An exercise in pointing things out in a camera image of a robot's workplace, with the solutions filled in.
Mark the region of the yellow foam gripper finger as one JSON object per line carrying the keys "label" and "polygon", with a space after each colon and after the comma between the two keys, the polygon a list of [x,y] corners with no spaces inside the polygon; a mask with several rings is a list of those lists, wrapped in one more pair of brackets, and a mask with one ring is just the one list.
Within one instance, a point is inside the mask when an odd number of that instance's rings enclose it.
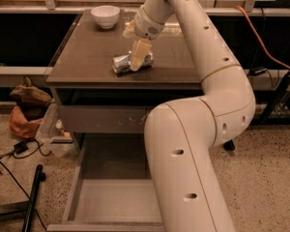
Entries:
{"label": "yellow foam gripper finger", "polygon": [[123,37],[124,38],[131,38],[134,37],[134,21],[132,20],[126,27],[125,30],[123,31]]}
{"label": "yellow foam gripper finger", "polygon": [[137,72],[140,69],[151,48],[152,42],[148,39],[137,40],[133,43],[130,58],[130,69],[133,72]]}

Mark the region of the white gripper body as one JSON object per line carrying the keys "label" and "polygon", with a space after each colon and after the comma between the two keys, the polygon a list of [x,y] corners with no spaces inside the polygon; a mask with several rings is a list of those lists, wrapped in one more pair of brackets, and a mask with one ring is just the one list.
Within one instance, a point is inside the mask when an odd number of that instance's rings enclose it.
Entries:
{"label": "white gripper body", "polygon": [[153,40],[161,31],[158,23],[152,21],[143,13],[137,13],[134,17],[134,33],[137,37]]}

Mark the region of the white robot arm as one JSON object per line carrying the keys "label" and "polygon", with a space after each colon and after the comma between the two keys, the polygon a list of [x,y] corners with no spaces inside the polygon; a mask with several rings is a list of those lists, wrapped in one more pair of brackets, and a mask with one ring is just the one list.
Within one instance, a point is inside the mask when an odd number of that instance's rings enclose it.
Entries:
{"label": "white robot arm", "polygon": [[241,134],[255,111],[247,75],[197,0],[146,0],[128,31],[130,69],[175,15],[201,81],[200,97],[167,101],[148,115],[144,139],[165,232],[236,232],[209,156]]}

